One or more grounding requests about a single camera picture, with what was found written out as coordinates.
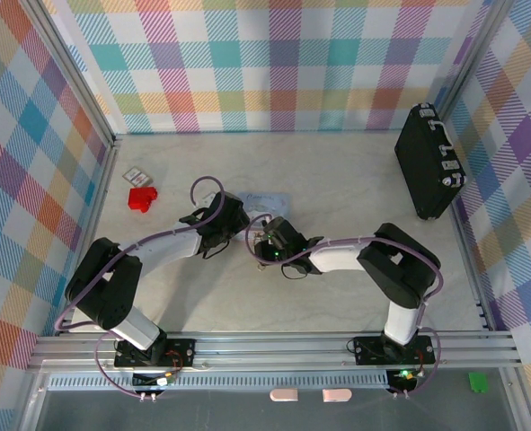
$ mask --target plaid fabric backdrop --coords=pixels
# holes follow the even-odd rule
[[[531,382],[531,1],[517,0],[448,123],[474,181],[459,212]]]
[[[0,430],[55,320],[105,148],[18,0],[0,0]]]
[[[482,0],[52,1],[120,133],[400,128],[458,70],[482,9]]]

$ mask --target white floor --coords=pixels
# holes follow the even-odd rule
[[[393,222],[437,254],[446,283],[424,323],[481,328],[448,214],[422,222],[394,156],[397,134],[206,134],[124,136],[97,237],[116,242],[168,229],[194,208],[191,183],[210,174],[226,190],[285,192],[290,221],[305,237],[370,235]],[[159,198],[146,214],[128,208],[132,166],[151,174]],[[199,185],[196,195],[215,187]],[[290,281],[260,272],[243,244],[213,259],[186,259],[141,280],[135,306],[164,330],[381,330],[388,300],[364,272]]]

